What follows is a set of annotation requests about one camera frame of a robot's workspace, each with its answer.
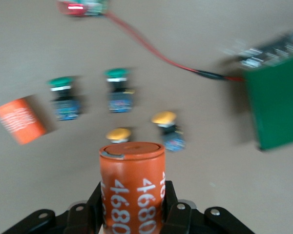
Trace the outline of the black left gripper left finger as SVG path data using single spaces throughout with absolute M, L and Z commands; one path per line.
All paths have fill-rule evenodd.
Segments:
M 101 183 L 87 202 L 79 202 L 68 211 L 64 234 L 98 234 L 103 224 Z

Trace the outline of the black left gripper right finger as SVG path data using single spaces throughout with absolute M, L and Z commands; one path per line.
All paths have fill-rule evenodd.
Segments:
M 166 180 L 164 198 L 164 223 L 162 234 L 189 234 L 192 214 L 195 211 L 188 203 L 178 201 L 172 181 Z

